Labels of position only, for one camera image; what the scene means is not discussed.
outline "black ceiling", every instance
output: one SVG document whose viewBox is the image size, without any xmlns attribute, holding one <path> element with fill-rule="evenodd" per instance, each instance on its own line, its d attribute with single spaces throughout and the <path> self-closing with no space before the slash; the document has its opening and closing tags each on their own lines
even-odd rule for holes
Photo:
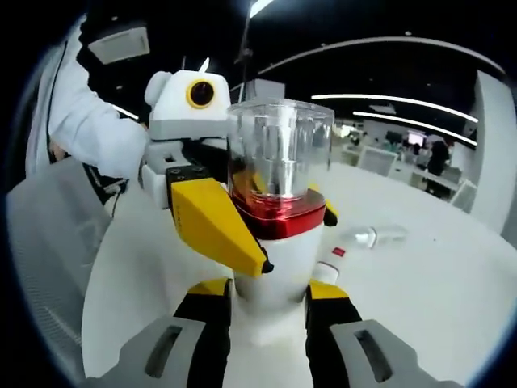
<svg viewBox="0 0 517 388">
<path fill-rule="evenodd" d="M 151 54 L 100 65 L 83 50 L 90 85 L 105 100 L 145 112 L 144 90 L 158 70 L 174 72 L 187 57 L 196 70 L 206 57 L 210 71 L 223 74 L 230 86 L 242 78 L 235 65 L 246 21 L 247 0 L 105 0 L 93 8 L 83 28 L 87 42 L 114 24 L 143 20 Z M 515 74 L 515 50 L 508 46 L 513 24 L 494 2 L 467 0 L 275 0 L 250 21 L 248 47 L 253 51 L 250 76 L 270 64 L 322 45 L 374 36 L 411 36 L 447 41 L 479 52 Z M 473 106 L 476 71 L 504 79 L 485 62 L 427 44 L 379 43 L 337 48 L 304 57 L 261 75 L 286 84 L 286 97 L 362 93 L 393 95 L 437 103 L 464 113 Z M 371 100 L 320 100 L 350 116 L 373 112 Z M 461 133 L 465 120 L 430 108 L 394 103 L 397 115 Z"/>
</svg>

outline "robot eye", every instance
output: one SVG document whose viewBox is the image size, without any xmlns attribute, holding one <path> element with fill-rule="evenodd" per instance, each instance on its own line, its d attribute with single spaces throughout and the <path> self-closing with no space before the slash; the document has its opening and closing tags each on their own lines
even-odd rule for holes
<svg viewBox="0 0 517 388">
<path fill-rule="evenodd" d="M 187 102 L 196 109 L 204 109 L 213 101 L 215 91 L 210 82 L 198 80 L 187 88 Z"/>
</svg>

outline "white tabletop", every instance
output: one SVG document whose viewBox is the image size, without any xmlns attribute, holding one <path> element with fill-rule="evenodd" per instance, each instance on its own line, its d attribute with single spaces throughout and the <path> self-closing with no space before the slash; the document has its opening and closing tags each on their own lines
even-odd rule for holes
<svg viewBox="0 0 517 388">
<path fill-rule="evenodd" d="M 351 154 L 351 155 L 355 155 L 355 156 L 360 156 L 361 155 L 361 149 L 360 148 L 357 148 L 357 147 L 352 147 L 348 144 L 344 145 L 341 149 L 341 151 L 345 154 Z"/>
<path fill-rule="evenodd" d="M 354 167 L 331 169 L 319 184 L 340 212 L 339 229 L 396 224 L 409 231 L 403 246 L 347 252 L 338 284 L 363 319 L 411 345 L 428 373 L 466 384 L 511 323 L 517 251 L 425 192 Z M 336 233 L 325 236 L 323 250 Z"/>
<path fill-rule="evenodd" d="M 347 226 L 398 224 L 410 232 L 403 246 L 347 252 L 339 285 L 364 319 L 411 345 L 428 373 L 468 382 L 510 323 L 517 251 L 469 215 L 403 183 L 342 164 L 320 172 L 317 182 L 340 212 L 323 254 Z M 189 285 L 231 276 L 182 246 L 168 212 L 141 191 L 130 191 L 117 209 L 86 294 L 87 376 L 114 366 L 125 341 L 174 311 Z"/>
<path fill-rule="evenodd" d="M 100 377 L 115 366 L 122 345 L 157 318 L 173 314 L 192 285 L 221 276 L 232 272 L 183 244 L 170 211 L 158 209 L 137 185 L 129 186 L 116 206 L 86 291 L 86 376 Z"/>
</svg>

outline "computer monitor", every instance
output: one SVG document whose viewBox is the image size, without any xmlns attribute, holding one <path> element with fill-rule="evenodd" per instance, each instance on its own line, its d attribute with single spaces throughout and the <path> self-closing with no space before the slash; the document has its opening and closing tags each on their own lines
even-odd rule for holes
<svg viewBox="0 0 517 388">
<path fill-rule="evenodd" d="M 420 133 L 409 132 L 407 141 L 410 144 L 419 144 L 421 147 L 423 147 L 423 142 L 425 139 L 426 137 Z"/>
<path fill-rule="evenodd" d="M 402 143 L 402 134 L 398 132 L 388 131 L 386 133 L 386 140 L 390 143 Z"/>
</svg>

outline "white chair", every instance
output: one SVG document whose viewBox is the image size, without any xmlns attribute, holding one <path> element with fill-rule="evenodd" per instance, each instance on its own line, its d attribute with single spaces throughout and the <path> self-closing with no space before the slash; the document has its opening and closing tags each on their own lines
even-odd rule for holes
<svg viewBox="0 0 517 388">
<path fill-rule="evenodd" d="M 77 385 L 82 307 L 91 267 L 111 218 L 80 162 L 67 158 L 7 194 L 13 264 L 27 308 L 61 372 Z"/>
<path fill-rule="evenodd" d="M 469 180 L 465 180 L 461 185 L 456 194 L 452 197 L 449 203 L 463 210 L 466 213 L 470 213 L 472 209 L 472 205 L 474 203 L 474 199 L 476 198 L 477 186 L 470 182 Z"/>
<path fill-rule="evenodd" d="M 389 176 L 397 158 L 398 154 L 394 152 L 365 146 L 361 150 L 357 167 L 382 176 Z"/>
</svg>

